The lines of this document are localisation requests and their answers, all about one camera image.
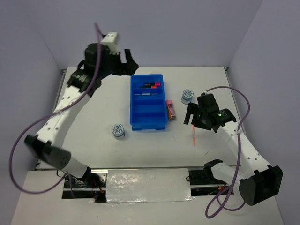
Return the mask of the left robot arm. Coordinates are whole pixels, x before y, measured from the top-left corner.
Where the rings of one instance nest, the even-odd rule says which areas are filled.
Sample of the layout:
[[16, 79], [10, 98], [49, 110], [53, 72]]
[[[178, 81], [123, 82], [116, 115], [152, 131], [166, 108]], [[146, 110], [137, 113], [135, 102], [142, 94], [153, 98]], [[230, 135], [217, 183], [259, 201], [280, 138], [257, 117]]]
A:
[[25, 145], [39, 160], [70, 174], [81, 187], [88, 186], [95, 174], [63, 149], [65, 137], [78, 113], [91, 99], [101, 82], [109, 75], [132, 76], [139, 68], [130, 49], [125, 49], [126, 62], [120, 52], [113, 53], [105, 44], [93, 43], [84, 51], [77, 70], [67, 82], [64, 94], [45, 125], [35, 134], [27, 135]]

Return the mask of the orange thin pen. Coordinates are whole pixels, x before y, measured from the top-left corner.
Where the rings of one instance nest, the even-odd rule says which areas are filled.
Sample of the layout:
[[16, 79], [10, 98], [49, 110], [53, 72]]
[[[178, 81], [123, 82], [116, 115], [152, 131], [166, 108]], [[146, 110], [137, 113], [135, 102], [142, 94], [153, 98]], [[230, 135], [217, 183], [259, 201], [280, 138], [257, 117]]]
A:
[[192, 125], [193, 146], [196, 147], [195, 126]]

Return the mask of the pink capped black highlighter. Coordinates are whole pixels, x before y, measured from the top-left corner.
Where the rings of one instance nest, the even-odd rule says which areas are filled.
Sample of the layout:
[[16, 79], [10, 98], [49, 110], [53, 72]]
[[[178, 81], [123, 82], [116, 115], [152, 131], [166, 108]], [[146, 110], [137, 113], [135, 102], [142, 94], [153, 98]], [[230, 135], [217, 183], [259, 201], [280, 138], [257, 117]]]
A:
[[150, 83], [144, 83], [144, 87], [160, 87], [161, 83], [160, 82], [150, 82]]

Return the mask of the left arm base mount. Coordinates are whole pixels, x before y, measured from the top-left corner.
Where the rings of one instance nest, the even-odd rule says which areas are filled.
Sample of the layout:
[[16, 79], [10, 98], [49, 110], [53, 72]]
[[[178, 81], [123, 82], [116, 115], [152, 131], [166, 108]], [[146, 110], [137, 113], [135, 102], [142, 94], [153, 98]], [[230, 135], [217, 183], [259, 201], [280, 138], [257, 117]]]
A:
[[107, 173], [98, 172], [93, 175], [89, 183], [71, 179], [66, 176], [63, 182], [61, 198], [66, 199], [89, 199], [94, 203], [106, 203]]

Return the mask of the orange capped black highlighter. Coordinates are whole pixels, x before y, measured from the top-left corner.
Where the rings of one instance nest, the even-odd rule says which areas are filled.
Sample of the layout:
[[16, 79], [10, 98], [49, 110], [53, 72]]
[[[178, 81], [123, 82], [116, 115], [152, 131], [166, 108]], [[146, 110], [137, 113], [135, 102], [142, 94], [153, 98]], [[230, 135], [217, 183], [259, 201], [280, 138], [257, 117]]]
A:
[[140, 86], [140, 89], [156, 89], [157, 86]]

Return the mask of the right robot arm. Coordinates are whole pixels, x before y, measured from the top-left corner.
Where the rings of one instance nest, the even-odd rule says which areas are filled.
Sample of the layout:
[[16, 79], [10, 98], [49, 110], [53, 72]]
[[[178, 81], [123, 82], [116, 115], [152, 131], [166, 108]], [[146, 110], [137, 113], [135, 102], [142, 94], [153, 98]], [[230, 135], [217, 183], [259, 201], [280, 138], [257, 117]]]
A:
[[235, 182], [233, 192], [250, 205], [256, 205], [279, 193], [283, 171], [272, 166], [253, 146], [242, 132], [232, 112], [220, 109], [213, 94], [203, 93], [197, 103], [189, 103], [184, 124], [213, 130], [219, 135], [234, 156], [237, 166], [232, 169], [222, 160], [216, 159], [205, 164], [204, 179], [208, 183], [222, 180]]

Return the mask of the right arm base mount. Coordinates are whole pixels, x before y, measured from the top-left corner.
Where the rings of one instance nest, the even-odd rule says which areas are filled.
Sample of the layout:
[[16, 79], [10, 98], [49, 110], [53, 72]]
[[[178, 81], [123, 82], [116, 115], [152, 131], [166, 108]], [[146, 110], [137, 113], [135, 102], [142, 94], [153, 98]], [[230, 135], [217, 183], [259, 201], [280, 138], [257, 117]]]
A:
[[222, 180], [210, 177], [204, 170], [189, 170], [188, 173], [186, 181], [190, 184], [192, 196], [217, 195], [229, 186]]

